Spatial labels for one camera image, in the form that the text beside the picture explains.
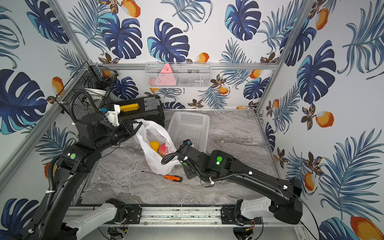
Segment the gray marble surface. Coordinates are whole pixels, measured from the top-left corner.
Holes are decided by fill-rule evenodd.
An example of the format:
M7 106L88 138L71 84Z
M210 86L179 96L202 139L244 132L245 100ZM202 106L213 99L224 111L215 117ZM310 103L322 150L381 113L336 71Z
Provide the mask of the gray marble surface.
M174 111L165 111L166 129ZM218 149L245 164L276 176L268 158L253 111L199 111L210 116L206 153ZM188 180L180 165L171 174L185 177L176 183L141 172L151 171L140 145L134 139L121 144L99 160L81 195L82 204L102 204L114 197L128 204L235 204L238 199L262 195L240 185L222 181L203 187L198 177Z

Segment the white plastic shopping bag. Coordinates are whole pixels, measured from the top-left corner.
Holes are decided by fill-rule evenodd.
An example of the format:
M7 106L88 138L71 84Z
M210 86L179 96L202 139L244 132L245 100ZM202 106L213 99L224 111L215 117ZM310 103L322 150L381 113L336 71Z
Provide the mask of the white plastic shopping bag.
M163 143L166 144L167 154L176 152L176 148L173 145L168 132L162 126L154 121L146 121L144 119L136 119L135 121L143 123L134 137L135 141L141 145L141 148L144 151L145 159L147 160L148 165L154 173L166 175L173 169L175 165L181 164L177 160L177 157L175 157L167 164L162 165L162 157L151 148L149 142L157 141L160 143L160 145Z

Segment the screwdriver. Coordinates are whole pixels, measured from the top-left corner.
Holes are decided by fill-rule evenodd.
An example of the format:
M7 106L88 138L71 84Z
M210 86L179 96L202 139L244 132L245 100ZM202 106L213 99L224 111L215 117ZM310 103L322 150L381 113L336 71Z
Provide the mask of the screwdriver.
M153 173L153 172L146 172L146 171L142 171L142 172L153 174L153 175L157 175L157 176L163 176L165 179L169 179L169 180L172 180L174 182L181 182L181 181L183 181L182 177L179 177L179 176L176 176L176 175L168 175L168 174L167 175L160 175L160 174L156 174L156 173Z

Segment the pink triangular object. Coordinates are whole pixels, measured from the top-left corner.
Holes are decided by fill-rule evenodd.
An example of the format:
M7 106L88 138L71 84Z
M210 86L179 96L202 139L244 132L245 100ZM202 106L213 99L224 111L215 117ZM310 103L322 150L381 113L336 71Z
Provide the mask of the pink triangular object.
M157 84L158 85L167 85L167 86L174 86L176 85L176 79L175 76L172 74L172 68L169 63L166 63L161 70L160 74L157 77Z
M160 73L173 73L169 63L166 63Z

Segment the black toolbox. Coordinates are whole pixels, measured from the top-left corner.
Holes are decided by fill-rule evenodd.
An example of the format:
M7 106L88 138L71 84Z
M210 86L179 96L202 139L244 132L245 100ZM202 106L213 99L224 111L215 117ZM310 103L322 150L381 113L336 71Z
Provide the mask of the black toolbox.
M157 109L145 111L144 100L147 98L153 98L153 97L159 100L159 105L157 106ZM134 103L137 103L139 105L139 109L127 111L127 112L120 112L119 121L125 120L125 119L135 120L138 118L142 118L144 120L154 121L163 127L165 126L164 124L165 117L164 117L163 108L161 107L161 101L159 96L155 95L155 96L149 96L149 97L134 98L131 100L116 102L114 104L124 106L124 105L129 105Z

